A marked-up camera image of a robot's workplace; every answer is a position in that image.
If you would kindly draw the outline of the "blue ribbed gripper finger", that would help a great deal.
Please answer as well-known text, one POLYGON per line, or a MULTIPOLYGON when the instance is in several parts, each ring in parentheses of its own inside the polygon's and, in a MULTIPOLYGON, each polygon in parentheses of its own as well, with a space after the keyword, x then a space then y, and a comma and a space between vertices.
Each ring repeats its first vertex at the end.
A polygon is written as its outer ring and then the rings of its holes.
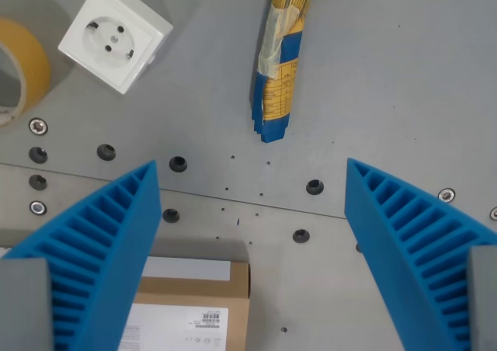
POLYGON ((118 349, 161 217, 151 161, 78 201, 4 255, 47 264, 56 350, 118 349))
POLYGON ((469 350, 467 258, 496 233, 439 198, 348 158, 345 215, 406 350, 469 350))

